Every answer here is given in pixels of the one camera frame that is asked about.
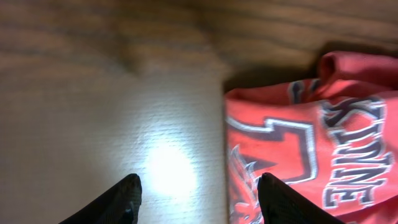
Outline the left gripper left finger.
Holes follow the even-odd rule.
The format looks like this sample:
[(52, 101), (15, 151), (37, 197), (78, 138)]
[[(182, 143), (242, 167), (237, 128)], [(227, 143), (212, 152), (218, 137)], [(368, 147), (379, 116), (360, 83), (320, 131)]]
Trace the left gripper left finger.
[(141, 203), (140, 177), (129, 174), (60, 224), (137, 224)]

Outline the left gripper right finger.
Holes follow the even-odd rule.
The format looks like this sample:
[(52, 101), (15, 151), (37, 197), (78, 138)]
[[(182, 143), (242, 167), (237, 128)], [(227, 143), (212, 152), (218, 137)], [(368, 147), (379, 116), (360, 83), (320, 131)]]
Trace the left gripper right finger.
[(266, 224), (343, 224), (271, 173), (262, 174), (257, 192)]

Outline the red t-shirt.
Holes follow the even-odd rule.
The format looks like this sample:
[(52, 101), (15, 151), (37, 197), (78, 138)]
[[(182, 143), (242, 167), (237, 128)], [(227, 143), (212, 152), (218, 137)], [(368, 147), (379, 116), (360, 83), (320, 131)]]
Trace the red t-shirt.
[(397, 59), (330, 52), (318, 76), (224, 96), (229, 220), (263, 223), (269, 172), (345, 223), (397, 222)]

